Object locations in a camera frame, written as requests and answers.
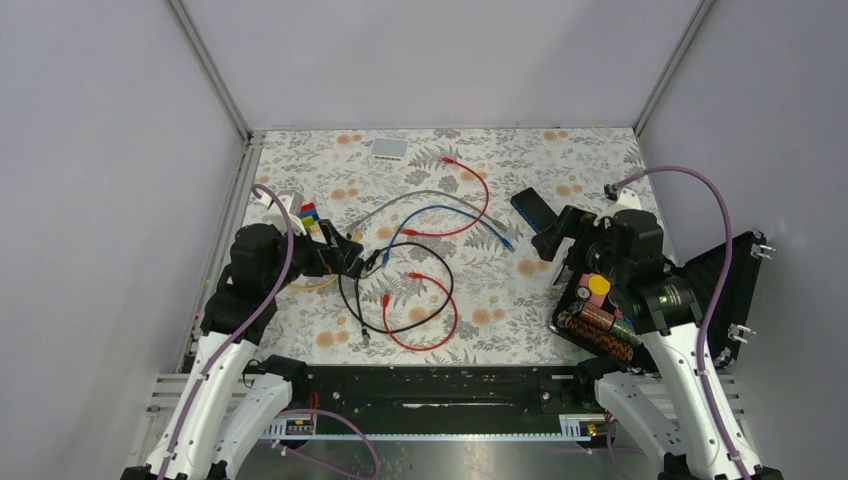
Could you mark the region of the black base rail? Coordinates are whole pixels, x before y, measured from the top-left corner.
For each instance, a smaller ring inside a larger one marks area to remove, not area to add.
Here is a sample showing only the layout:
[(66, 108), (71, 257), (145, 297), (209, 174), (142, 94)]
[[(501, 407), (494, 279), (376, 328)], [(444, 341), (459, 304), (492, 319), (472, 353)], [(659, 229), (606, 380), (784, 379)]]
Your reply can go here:
[(309, 366), (271, 438), (529, 439), (598, 435), (610, 416), (571, 366)]

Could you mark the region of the white small switch box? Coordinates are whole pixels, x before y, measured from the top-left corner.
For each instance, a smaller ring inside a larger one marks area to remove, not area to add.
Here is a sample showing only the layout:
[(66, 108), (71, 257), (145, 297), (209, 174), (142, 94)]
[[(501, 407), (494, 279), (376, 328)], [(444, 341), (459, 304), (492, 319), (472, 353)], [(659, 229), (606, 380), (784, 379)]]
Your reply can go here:
[(406, 157), (409, 142), (397, 138), (375, 138), (371, 145), (370, 154), (375, 158), (402, 160)]

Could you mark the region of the black network switch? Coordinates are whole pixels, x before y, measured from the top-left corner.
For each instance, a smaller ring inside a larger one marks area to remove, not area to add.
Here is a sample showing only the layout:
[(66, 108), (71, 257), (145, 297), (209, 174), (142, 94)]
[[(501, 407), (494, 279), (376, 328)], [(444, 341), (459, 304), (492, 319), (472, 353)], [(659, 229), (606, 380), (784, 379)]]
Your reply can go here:
[(557, 219), (554, 210), (532, 187), (514, 194), (510, 198), (510, 204), (535, 233), (547, 229)]

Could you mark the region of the floral table mat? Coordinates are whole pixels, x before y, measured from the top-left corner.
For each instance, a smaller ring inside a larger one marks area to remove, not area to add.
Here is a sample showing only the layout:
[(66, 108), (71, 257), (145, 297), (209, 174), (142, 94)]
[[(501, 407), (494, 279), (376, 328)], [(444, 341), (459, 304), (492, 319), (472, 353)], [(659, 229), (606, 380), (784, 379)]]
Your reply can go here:
[[(407, 140), (402, 160), (370, 154)], [(599, 212), (603, 188), (645, 165), (627, 128), (270, 131), (254, 180), (293, 190), (366, 253), (359, 283), (300, 278), (277, 297), (256, 357), (311, 364), (571, 365), (548, 326), (562, 288), (510, 198)]]

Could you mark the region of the black case with chips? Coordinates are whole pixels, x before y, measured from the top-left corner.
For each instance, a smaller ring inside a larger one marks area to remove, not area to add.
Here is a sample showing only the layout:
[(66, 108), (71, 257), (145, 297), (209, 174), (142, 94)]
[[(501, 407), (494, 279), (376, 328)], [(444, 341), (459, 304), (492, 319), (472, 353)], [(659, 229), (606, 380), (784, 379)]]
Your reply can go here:
[[(740, 345), (754, 336), (746, 323), (762, 260), (772, 252), (767, 237), (758, 230), (733, 238), (731, 267), (707, 335), (706, 351), (718, 370), (732, 365), (738, 358)], [(708, 308), (724, 254), (725, 247), (718, 245), (680, 267), (670, 267), (672, 275), (685, 279), (691, 287), (701, 313)], [(656, 372), (657, 367), (637, 338), (632, 320), (625, 317), (607, 293), (590, 287), (591, 283), (601, 282), (601, 277), (589, 273), (571, 279), (556, 304), (550, 329), (593, 355), (612, 356), (636, 370)]]

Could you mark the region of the colourful toy brick stack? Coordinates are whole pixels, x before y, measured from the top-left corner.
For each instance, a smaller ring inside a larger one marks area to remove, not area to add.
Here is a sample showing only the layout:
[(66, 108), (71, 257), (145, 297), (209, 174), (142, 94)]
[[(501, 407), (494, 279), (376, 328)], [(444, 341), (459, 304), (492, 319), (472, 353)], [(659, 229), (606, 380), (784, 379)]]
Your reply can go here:
[(318, 233), (320, 216), (314, 203), (306, 203), (301, 207), (299, 218), (305, 231), (309, 234)]

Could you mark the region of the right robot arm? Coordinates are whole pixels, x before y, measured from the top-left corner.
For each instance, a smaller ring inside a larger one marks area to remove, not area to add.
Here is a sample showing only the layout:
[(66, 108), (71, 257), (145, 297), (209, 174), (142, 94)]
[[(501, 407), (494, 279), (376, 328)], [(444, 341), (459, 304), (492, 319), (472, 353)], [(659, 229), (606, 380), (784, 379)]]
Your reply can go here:
[(708, 321), (684, 278), (666, 269), (656, 216), (622, 209), (600, 217), (574, 206), (534, 223), (532, 244), (549, 261), (572, 239), (564, 267), (574, 276), (598, 274), (633, 323), (662, 377), (677, 420), (638, 396), (631, 375), (594, 361), (573, 386), (583, 410), (604, 408), (654, 462), (660, 479), (779, 479), (748, 443), (720, 386), (704, 335)]

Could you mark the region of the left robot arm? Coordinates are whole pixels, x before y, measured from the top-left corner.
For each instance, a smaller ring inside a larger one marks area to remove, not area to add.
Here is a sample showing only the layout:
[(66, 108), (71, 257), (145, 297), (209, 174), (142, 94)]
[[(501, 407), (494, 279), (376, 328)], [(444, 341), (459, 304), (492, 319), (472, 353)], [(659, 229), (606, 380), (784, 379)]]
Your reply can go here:
[(277, 294), (301, 276), (351, 275), (363, 246), (319, 223), (323, 241), (271, 224), (240, 228), (230, 262), (205, 306), (190, 377), (162, 438), (125, 479), (233, 479), (261, 433), (283, 409), (309, 401), (302, 361), (273, 355), (261, 362), (247, 396), (229, 407), (237, 381), (277, 312)]

